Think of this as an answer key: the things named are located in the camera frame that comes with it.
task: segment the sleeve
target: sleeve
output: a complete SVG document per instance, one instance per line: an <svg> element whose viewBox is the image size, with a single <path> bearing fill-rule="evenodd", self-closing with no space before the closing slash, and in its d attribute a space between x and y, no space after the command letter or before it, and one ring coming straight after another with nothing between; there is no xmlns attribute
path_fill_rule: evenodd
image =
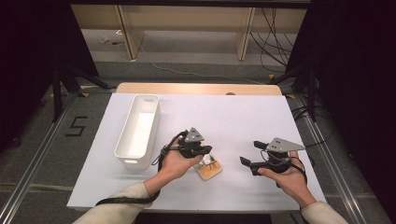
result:
<svg viewBox="0 0 396 224"><path fill-rule="evenodd" d="M303 208L302 213L310 224L347 224L343 217L324 202L312 203Z"/></svg>
<svg viewBox="0 0 396 224"><path fill-rule="evenodd" d="M121 192L113 194L111 198L130 197L130 198L148 198L149 195L143 183L134 184ZM137 215L145 208L150 207L152 203L106 203L95 206L84 215L82 215L74 224L131 224Z"/></svg>

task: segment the person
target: person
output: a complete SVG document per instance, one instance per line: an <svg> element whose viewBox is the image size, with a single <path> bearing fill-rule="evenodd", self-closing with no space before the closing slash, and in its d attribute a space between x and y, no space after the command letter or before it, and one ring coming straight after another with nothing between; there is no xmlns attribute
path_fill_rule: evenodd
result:
<svg viewBox="0 0 396 224"><path fill-rule="evenodd" d="M297 151L290 152L292 157L291 162L302 168L300 160L298 160ZM275 180L275 182L293 198L297 204L300 205L302 215L304 219L310 223L320 224L344 224L346 220L335 212L328 204L324 202L318 202L308 186L305 183L303 174L294 167L290 167L289 170L282 174L277 174L270 169L260 168L258 170L260 175L264 175L268 178Z"/></svg>
<svg viewBox="0 0 396 224"><path fill-rule="evenodd" d="M290 155L298 157L297 152L291 152ZM171 150L165 156L163 168L158 174L143 183L133 184L110 197L148 198L171 181L182 177L188 169L197 164L202 158L202 156L197 156L192 159L185 159L178 151ZM274 179L302 207L303 216L309 223L347 223L329 205L315 200L305 184L303 175L295 168L290 167L287 172L280 175L264 168L259 169L259 173ZM152 203L100 204L82 215L74 224L130 224L133 223L143 209L151 205Z"/></svg>

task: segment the table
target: table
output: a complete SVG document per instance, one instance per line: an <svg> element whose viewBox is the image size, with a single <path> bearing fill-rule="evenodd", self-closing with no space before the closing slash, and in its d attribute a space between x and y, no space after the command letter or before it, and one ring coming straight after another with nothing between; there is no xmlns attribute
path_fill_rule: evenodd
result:
<svg viewBox="0 0 396 224"><path fill-rule="evenodd" d="M238 95L224 95L227 92ZM109 101L68 207L89 209L110 194L144 181L157 172L157 166L144 171L124 168L114 156L122 124L136 93L160 96L161 118L152 161L174 135L193 125L213 147L212 151L223 167L221 173L209 180L203 180L190 168L182 178L164 187L146 212L270 214L299 210L298 204L278 189L274 181L252 176L239 161L239 156L252 161L262 160L260 151L253 146L254 140L270 142L277 136L302 143L289 106L278 87L169 83L119 85ZM325 201L305 151L300 151L300 158L307 172L308 187L318 200Z"/></svg>

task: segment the white container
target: white container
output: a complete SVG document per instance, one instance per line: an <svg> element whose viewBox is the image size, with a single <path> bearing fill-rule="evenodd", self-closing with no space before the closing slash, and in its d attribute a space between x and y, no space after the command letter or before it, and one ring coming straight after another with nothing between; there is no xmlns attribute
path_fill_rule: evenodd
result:
<svg viewBox="0 0 396 224"><path fill-rule="evenodd" d="M134 97L114 151L127 168L146 169L149 166L160 115L158 95L138 94Z"/></svg>

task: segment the white table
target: white table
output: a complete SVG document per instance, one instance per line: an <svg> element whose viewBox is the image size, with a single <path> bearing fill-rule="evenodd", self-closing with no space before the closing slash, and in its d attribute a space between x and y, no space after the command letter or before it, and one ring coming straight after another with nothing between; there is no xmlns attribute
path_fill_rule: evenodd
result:
<svg viewBox="0 0 396 224"><path fill-rule="evenodd" d="M157 172L124 168L114 149L135 94L113 93L92 148L67 204L89 209L98 201ZM151 160L174 135L195 127L213 147L223 170L203 180L194 168L162 189L147 211L173 213L275 213L299 210L298 204L273 180L253 176L239 156L262 161L253 141L271 142L280 137L302 140L284 96L172 95L159 94L161 118ZM308 176L308 187L317 200L325 198L305 151L299 152Z"/></svg>

